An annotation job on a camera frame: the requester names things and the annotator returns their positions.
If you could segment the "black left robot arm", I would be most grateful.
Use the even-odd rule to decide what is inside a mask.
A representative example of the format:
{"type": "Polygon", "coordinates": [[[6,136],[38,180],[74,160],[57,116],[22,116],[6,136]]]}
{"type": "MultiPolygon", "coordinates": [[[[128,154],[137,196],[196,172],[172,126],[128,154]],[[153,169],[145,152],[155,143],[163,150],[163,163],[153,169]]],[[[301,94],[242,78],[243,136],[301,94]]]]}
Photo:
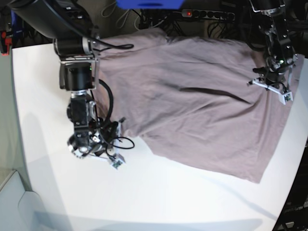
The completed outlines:
{"type": "Polygon", "coordinates": [[[253,71],[259,77],[252,79],[248,86],[257,85],[278,95],[282,104],[293,100],[290,90],[293,67],[297,54],[289,37],[285,19],[285,2],[283,0],[251,0],[252,11],[259,14],[259,25],[265,34],[265,66],[253,71]]]}

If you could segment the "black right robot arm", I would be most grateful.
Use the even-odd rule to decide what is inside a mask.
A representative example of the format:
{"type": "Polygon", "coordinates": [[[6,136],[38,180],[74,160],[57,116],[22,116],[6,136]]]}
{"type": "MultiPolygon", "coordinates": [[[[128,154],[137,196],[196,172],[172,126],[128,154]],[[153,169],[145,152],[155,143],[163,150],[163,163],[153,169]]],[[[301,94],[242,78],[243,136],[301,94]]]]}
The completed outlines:
{"type": "Polygon", "coordinates": [[[6,5],[53,40],[60,59],[59,86],[71,93],[66,111],[74,126],[67,142],[70,152],[79,159],[103,160],[119,168],[125,162],[118,144],[122,123],[111,121],[114,97],[99,78],[100,46],[106,50],[130,50],[133,45],[101,41],[90,20],[76,22],[55,0],[9,0],[6,5]]]}

